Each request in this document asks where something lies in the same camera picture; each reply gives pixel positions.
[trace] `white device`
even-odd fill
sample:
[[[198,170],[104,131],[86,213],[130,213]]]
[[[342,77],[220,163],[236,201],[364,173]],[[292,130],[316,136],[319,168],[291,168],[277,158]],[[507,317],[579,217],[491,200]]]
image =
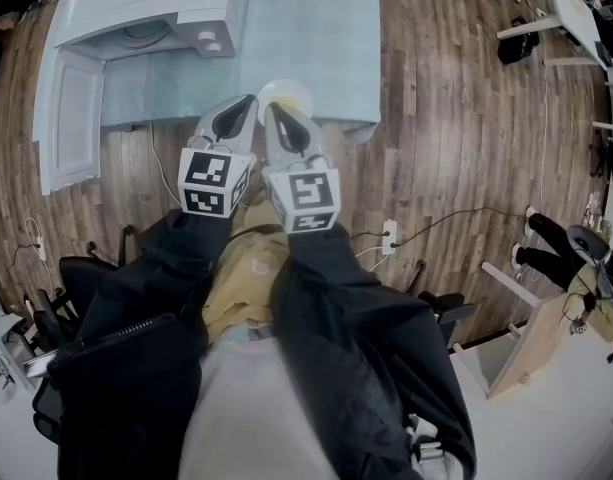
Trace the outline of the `white device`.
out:
[[[185,213],[227,219],[250,181],[254,155],[185,148],[179,167],[179,196]]]
[[[111,60],[193,46],[234,56],[247,0],[67,0],[55,46]]]
[[[264,130],[268,166],[262,175],[286,233],[331,229],[341,211],[339,171],[325,156],[319,126],[298,110],[271,103]]]
[[[257,158],[250,152],[259,103],[252,95],[232,98],[200,119],[182,150],[177,186],[182,209],[227,219],[250,183]]]
[[[341,210],[339,172],[266,172],[270,201],[288,234],[331,229]]]

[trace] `power outlet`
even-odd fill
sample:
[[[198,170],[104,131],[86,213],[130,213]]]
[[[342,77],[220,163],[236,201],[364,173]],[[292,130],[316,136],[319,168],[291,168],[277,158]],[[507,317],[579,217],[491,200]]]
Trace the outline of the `power outlet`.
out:
[[[45,262],[47,259],[47,256],[46,256],[46,243],[44,242],[43,236],[37,237],[37,252],[39,254],[39,259]]]
[[[384,222],[384,236],[382,238],[382,254],[390,256],[395,254],[393,247],[397,243],[397,221],[387,220]]]

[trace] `round white object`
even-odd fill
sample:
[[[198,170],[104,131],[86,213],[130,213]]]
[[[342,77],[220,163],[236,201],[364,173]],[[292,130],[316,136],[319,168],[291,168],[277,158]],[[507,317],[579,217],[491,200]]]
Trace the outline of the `round white object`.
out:
[[[275,80],[267,84],[257,95],[259,100],[259,122],[264,124],[266,108],[271,103],[281,103],[299,110],[309,119],[313,117],[313,97],[310,91],[295,80]]]

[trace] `desk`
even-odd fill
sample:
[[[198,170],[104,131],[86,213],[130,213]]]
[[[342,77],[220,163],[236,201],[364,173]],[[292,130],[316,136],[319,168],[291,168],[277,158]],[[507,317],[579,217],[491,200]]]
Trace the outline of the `desk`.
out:
[[[6,366],[15,384],[22,386],[29,392],[33,392],[33,385],[28,381],[26,375],[17,364],[17,360],[2,341],[2,338],[21,320],[17,315],[6,315],[0,308],[0,361]]]
[[[536,21],[503,30],[497,33],[498,39],[506,39],[529,32],[538,32],[549,28],[564,27],[584,47],[591,58],[572,57],[547,59],[547,66],[599,65],[604,70],[606,64],[597,53],[596,43],[601,42],[592,11],[582,0],[553,0],[555,14],[544,16]]]
[[[202,59],[193,49],[108,62],[101,126],[199,118],[225,99],[290,78],[312,94],[320,123],[380,122],[379,0],[249,0],[241,52]]]
[[[530,376],[541,370],[551,360],[568,331],[568,320],[562,314],[567,295],[540,300],[526,288],[516,283],[490,263],[482,264],[487,272],[501,284],[527,302],[533,312],[523,330],[510,324],[510,339],[513,341],[506,358],[500,361],[500,369],[493,379],[488,379],[477,365],[473,364],[459,344],[454,345],[457,357],[484,390],[487,398],[493,398],[513,386],[526,384]],[[579,301],[571,301],[567,313],[581,313]]]

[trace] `black jacket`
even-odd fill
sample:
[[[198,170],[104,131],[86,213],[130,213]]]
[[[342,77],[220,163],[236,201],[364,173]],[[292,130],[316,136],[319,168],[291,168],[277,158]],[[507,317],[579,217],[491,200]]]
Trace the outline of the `black jacket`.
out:
[[[207,351],[201,307],[230,222],[171,213],[112,275],[80,338],[49,367],[64,404],[59,477],[177,475]],[[475,474],[468,414],[431,308],[382,286],[347,233],[291,236],[272,293],[275,334],[341,479],[418,479],[405,428],[416,414]]]

